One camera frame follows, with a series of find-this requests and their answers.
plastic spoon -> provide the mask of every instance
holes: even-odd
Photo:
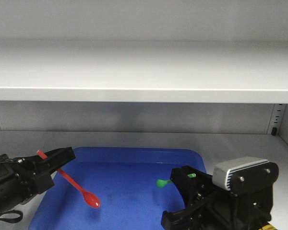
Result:
[[[194,177],[196,177],[196,174],[195,173],[191,173],[191,174],[189,174],[188,175],[188,177],[190,177],[190,178],[194,178]],[[158,188],[163,188],[165,185],[167,185],[167,184],[170,184],[170,183],[173,183],[171,180],[166,180],[166,181],[164,181],[164,180],[157,180],[157,187]]]
[[[42,150],[38,150],[37,154],[42,158],[42,159],[46,159],[47,155],[42,151]],[[85,202],[94,208],[99,208],[100,207],[100,200],[99,198],[91,193],[86,191],[84,188],[82,188],[75,180],[73,180],[63,169],[58,169],[57,170],[59,173],[61,173],[61,175],[69,182],[71,183],[76,189],[78,189],[81,193],[82,196],[85,200]]]

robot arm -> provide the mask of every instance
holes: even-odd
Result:
[[[275,163],[253,157],[219,163],[213,176],[190,166],[173,169],[186,208],[164,211],[161,224],[165,230],[275,230],[268,221],[277,177]]]
[[[0,155],[0,216],[6,213],[20,216],[0,220],[19,222],[22,213],[8,210],[20,203],[27,203],[37,194],[51,188],[54,185],[51,174],[75,158],[71,147],[55,149],[45,154],[48,158],[44,160],[38,155],[13,159],[6,154]]]

white shelf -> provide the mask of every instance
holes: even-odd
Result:
[[[2,39],[0,100],[288,103],[288,43]]]
[[[279,178],[274,184],[274,207],[271,223],[288,229],[288,146],[278,136],[239,134],[185,133],[105,133],[105,132],[20,132],[0,131],[0,154],[10,157],[34,155],[44,151],[72,146],[156,147],[191,149],[201,154],[208,173],[215,164],[242,156],[256,156],[278,164]],[[42,195],[25,206],[24,220],[11,225],[0,221],[0,229],[25,230]]]

blue tray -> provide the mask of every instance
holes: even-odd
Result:
[[[160,189],[173,168],[205,171],[202,157],[184,149],[80,147],[63,169],[101,200],[91,208],[60,174],[44,196],[29,230],[162,230],[162,212],[184,208],[174,184]]]

green plastic toy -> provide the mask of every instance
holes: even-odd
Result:
[[[195,173],[191,173],[191,174],[188,175],[188,177],[194,178],[194,177],[196,177],[196,174]],[[157,184],[158,188],[163,188],[165,185],[170,184],[170,183],[173,183],[173,182],[171,180],[164,181],[164,180],[158,179],[156,184]]]

